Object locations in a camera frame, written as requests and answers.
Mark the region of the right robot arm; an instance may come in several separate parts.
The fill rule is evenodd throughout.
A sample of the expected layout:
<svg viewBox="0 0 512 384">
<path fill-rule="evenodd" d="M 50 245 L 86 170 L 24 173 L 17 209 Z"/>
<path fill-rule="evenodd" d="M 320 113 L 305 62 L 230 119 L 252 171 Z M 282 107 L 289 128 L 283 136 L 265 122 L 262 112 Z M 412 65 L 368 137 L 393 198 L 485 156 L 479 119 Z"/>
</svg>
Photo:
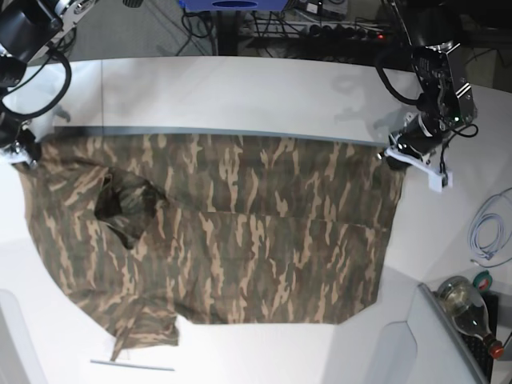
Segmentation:
<svg viewBox="0 0 512 384">
<path fill-rule="evenodd" d="M 20 113 L 1 103 L 1 162 L 35 167 L 41 146 L 28 128 L 51 111 L 68 91 L 72 69 L 64 53 L 64 38 L 96 5 L 96 1 L 12 1 L 1 8 L 1 98 L 24 85 L 28 64 L 45 55 L 63 66 L 62 88 L 43 108 Z"/>
</svg>

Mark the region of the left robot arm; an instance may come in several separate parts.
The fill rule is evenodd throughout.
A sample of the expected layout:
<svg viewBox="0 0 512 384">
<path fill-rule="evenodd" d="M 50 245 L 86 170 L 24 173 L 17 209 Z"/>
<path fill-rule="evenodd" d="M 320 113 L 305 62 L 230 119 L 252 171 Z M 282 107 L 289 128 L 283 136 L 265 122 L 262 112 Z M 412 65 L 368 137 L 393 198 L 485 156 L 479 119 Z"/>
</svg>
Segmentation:
<svg viewBox="0 0 512 384">
<path fill-rule="evenodd" d="M 389 134 L 386 160 L 394 169 L 405 169 L 403 156 L 427 162 L 450 136 L 470 126 L 477 107 L 466 74 L 460 38 L 463 30 L 458 16 L 444 1 L 384 1 L 396 35 L 375 59 L 375 69 L 387 91 L 404 105 L 416 108 L 403 128 Z M 420 94 L 408 98 L 391 84 L 384 61 L 405 53 L 420 85 Z"/>
</svg>

